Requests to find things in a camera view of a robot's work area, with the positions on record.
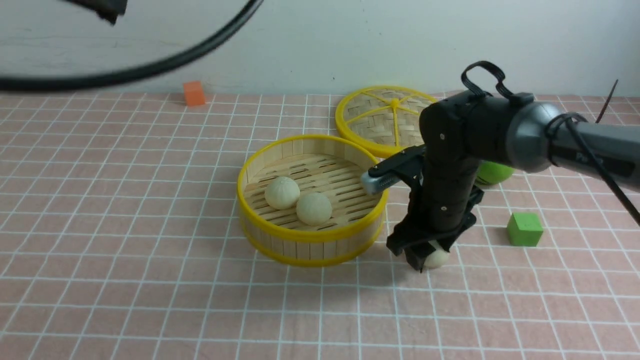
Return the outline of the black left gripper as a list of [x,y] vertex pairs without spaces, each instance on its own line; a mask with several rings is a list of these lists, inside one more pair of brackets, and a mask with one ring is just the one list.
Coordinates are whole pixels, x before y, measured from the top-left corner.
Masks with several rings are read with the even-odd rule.
[[128,7],[128,0],[66,0],[65,2],[95,13],[98,18],[112,26],[125,15]]

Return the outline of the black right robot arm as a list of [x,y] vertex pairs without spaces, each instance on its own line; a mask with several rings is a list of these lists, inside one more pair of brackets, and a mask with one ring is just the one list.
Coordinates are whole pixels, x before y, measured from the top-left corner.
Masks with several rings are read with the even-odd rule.
[[639,128],[587,121],[578,112],[522,95],[512,104],[470,91],[426,107],[419,116],[425,150],[410,186],[406,216],[387,237],[415,271],[437,249],[449,251],[476,222],[482,200],[474,184],[480,164],[492,162],[525,173],[560,167],[600,179],[634,221],[638,209],[625,190],[639,191]]

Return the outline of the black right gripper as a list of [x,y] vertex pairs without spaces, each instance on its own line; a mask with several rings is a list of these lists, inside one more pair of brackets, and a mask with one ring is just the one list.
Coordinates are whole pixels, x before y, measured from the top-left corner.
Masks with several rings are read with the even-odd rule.
[[407,264],[423,273],[435,240],[450,253],[455,242],[477,217],[473,209],[483,199],[475,185],[479,166],[425,165],[422,184],[410,191],[406,216],[387,237],[386,246],[396,256],[404,252]]

